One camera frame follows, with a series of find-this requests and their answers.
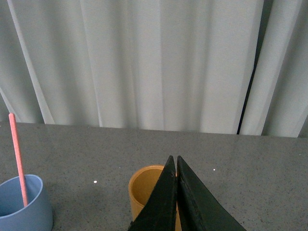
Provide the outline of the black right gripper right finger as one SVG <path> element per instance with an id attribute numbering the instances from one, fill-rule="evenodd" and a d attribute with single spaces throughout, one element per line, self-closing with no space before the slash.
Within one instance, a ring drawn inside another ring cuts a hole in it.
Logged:
<path id="1" fill-rule="evenodd" d="M 186 161 L 177 158 L 178 210 L 183 231 L 244 231 Z"/>

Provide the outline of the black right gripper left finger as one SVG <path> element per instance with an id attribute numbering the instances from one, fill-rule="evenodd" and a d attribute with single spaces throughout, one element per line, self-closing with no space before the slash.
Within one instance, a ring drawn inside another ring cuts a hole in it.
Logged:
<path id="1" fill-rule="evenodd" d="M 156 185 L 129 231 L 174 231 L 176 227 L 177 177 L 173 156 L 170 156 Z"/>

